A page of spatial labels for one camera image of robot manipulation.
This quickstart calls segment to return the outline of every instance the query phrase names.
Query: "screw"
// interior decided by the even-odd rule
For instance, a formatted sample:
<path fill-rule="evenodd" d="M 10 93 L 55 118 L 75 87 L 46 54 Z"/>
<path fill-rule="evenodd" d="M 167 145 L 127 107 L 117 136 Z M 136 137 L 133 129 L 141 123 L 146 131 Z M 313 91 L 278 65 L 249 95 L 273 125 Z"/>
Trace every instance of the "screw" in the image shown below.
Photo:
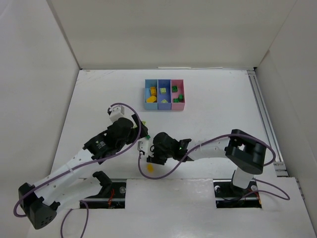
<path fill-rule="evenodd" d="M 258 187 L 255 186 L 255 185 L 252 185 L 252 186 L 251 186 L 251 190 L 252 190 L 252 191 L 257 191 L 257 190 L 258 190 Z"/>
<path fill-rule="evenodd" d="M 217 185 L 217 186 L 214 187 L 214 191 L 215 191 L 215 192 L 219 192 L 219 190 L 220 190 L 220 186 L 219 186 L 219 185 Z"/>
<path fill-rule="evenodd" d="M 120 191 L 120 193 L 125 193 L 126 189 L 125 189 L 125 187 L 120 187 L 119 191 Z"/>

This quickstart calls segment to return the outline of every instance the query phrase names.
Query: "divided bin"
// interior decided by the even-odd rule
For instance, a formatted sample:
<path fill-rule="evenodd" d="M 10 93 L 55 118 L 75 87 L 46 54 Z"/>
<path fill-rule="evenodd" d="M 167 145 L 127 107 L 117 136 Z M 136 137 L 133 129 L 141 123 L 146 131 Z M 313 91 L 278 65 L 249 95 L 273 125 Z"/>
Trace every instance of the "divided bin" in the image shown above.
<path fill-rule="evenodd" d="M 172 86 L 177 86 L 177 92 L 172 92 Z M 151 96 L 151 87 L 156 87 L 157 102 L 147 103 L 147 99 Z M 166 93 L 161 94 L 160 89 L 165 88 Z M 178 98 L 182 94 L 183 102 L 174 103 L 173 99 Z M 167 100 L 167 103 L 161 103 L 162 100 Z M 174 110 L 182 111 L 185 107 L 185 90 L 183 79 L 146 79 L 144 91 L 144 108 L 146 110 Z"/>

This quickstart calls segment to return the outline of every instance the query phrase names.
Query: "white table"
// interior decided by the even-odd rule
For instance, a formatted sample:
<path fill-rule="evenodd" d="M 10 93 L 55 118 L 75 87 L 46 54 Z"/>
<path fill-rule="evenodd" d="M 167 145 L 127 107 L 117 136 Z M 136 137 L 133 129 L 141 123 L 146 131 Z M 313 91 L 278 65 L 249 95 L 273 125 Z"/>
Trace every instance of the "white table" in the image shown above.
<path fill-rule="evenodd" d="M 184 79 L 186 106 L 182 112 L 145 111 L 144 79 Z M 241 129 L 267 142 L 246 71 L 201 70 L 85 70 L 80 71 L 55 156 L 53 170 L 64 164 L 91 137 L 110 125 L 110 104 L 131 105 L 145 120 L 151 137 L 164 131 L 179 139 L 213 138 Z M 291 201 L 262 195 L 263 209 L 216 209 L 212 179 L 231 178 L 236 166 L 228 159 L 201 159 L 182 164 L 168 178 L 147 181 L 137 168 L 137 150 L 106 161 L 102 170 L 127 182 L 126 209 L 91 210 L 84 237 L 315 237 L 294 179 L 276 178 L 273 166 L 259 176 L 285 188 Z M 267 152 L 265 161 L 271 159 Z M 177 162 L 154 165 L 157 176 Z M 263 189 L 276 192 L 268 186 Z M 63 214 L 29 238 L 59 237 Z M 65 234 L 79 237 L 85 211 L 67 219 Z"/>

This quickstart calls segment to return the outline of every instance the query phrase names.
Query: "white wall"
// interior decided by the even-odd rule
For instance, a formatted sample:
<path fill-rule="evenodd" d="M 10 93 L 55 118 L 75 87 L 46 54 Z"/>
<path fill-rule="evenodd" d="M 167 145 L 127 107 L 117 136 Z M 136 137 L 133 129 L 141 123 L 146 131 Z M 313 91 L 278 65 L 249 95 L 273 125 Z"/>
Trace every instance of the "white wall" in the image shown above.
<path fill-rule="evenodd" d="M 50 0 L 82 68 L 258 66 L 296 0 Z"/>
<path fill-rule="evenodd" d="M 24 237 L 18 187 L 50 171 L 77 64 L 44 0 L 0 1 L 0 236 Z"/>
<path fill-rule="evenodd" d="M 317 1 L 298 0 L 257 69 L 290 175 L 317 231 Z"/>

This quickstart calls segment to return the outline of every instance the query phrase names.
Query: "pink compartment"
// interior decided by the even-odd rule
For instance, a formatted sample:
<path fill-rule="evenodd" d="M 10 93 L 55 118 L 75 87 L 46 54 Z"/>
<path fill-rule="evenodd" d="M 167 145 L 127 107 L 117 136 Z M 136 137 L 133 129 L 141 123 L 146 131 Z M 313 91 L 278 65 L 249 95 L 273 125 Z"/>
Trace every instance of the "pink compartment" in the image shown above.
<path fill-rule="evenodd" d="M 176 110 L 176 111 L 184 110 L 185 101 L 186 101 L 185 90 L 184 90 L 184 80 L 183 79 L 172 79 L 170 85 L 171 85 L 171 88 L 170 88 L 171 92 L 172 92 L 172 86 L 177 86 L 177 89 L 178 89 L 176 93 L 172 92 L 172 110 Z M 184 101 L 181 103 L 173 103 L 173 99 L 178 98 L 179 94 L 183 94 Z"/>

